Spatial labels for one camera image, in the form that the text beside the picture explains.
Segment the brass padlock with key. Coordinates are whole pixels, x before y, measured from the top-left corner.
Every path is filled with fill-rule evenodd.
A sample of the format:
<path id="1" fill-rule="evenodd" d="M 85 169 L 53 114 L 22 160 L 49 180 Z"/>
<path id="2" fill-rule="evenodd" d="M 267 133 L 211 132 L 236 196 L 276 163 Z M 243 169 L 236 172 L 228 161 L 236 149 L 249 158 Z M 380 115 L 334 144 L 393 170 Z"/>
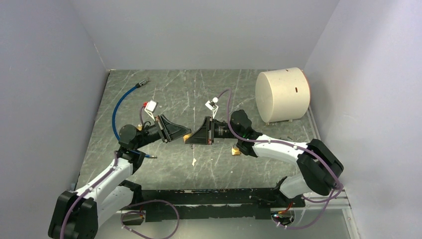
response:
<path id="1" fill-rule="evenodd" d="M 192 133 L 188 133 L 186 135 L 183 136 L 183 141 L 187 142 L 187 140 L 192 136 Z"/>

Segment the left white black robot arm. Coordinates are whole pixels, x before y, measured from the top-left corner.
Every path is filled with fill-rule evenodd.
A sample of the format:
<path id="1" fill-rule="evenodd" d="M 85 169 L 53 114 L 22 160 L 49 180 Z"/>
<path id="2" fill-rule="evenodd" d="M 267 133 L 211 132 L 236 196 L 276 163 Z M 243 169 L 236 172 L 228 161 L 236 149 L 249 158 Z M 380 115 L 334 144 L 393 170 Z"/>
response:
<path id="1" fill-rule="evenodd" d="M 141 186 L 130 183 L 146 156 L 139 151 L 158 140 L 169 143 L 191 133 L 188 127 L 170 122 L 164 115 L 154 123 L 119 130 L 119 149 L 112 162 L 96 178 L 75 191 L 64 191 L 57 199 L 48 236 L 52 239 L 93 239 L 100 226 L 121 208 L 142 204 Z"/>

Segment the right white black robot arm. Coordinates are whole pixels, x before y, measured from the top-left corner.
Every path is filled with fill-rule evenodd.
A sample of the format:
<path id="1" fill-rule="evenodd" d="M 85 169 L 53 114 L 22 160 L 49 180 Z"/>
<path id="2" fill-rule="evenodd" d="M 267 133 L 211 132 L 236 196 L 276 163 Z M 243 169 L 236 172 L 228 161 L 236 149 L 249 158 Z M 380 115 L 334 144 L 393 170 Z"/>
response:
<path id="1" fill-rule="evenodd" d="M 268 157 L 297 165 L 299 173 L 282 179 L 274 192 L 274 202 L 287 206 L 294 197 L 309 192 L 328 196 L 340 187 L 344 167 L 319 139 L 310 142 L 289 142 L 269 137 L 252 128 L 244 110 L 234 111 L 229 122 L 205 117 L 201 128 L 184 137 L 186 144 L 211 145 L 215 138 L 235 138 L 241 154 Z"/>

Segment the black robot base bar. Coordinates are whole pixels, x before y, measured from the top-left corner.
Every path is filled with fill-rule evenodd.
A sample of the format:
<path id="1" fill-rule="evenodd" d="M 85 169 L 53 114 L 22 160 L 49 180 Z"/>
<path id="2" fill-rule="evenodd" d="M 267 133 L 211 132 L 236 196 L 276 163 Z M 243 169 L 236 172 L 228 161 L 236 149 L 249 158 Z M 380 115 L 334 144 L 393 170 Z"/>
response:
<path id="1" fill-rule="evenodd" d="M 147 222 L 243 217 L 269 220 L 278 211 L 305 205 L 300 196 L 289 199 L 275 188 L 137 190 L 124 210 L 144 212 Z"/>

